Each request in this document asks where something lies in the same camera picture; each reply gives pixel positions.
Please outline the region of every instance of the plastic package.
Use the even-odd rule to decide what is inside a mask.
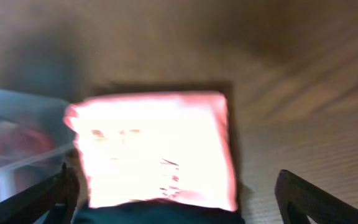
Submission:
[[[0,90],[0,202],[60,171],[74,133],[66,101]]]
[[[134,93],[71,105],[66,124],[89,206],[165,198],[235,211],[225,97],[214,91]]]

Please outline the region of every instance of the pink and white wrapper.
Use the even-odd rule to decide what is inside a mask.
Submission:
[[[69,106],[65,123],[76,132],[90,207],[165,198],[237,210],[224,95],[185,91],[89,98]]]

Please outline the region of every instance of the wooden surface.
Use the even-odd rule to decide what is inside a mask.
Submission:
[[[1,88],[211,80],[234,84],[249,223],[280,223],[283,168],[358,207],[358,0],[0,0]]]

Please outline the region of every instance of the dark fabric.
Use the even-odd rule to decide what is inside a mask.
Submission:
[[[236,212],[218,208],[203,208],[163,200],[133,202],[115,207],[92,209],[82,208],[75,217],[74,224],[113,223],[113,224],[244,224]]]

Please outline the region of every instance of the clear plastic container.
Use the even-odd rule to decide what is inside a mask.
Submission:
[[[74,148],[68,102],[0,90],[0,202],[60,171]]]

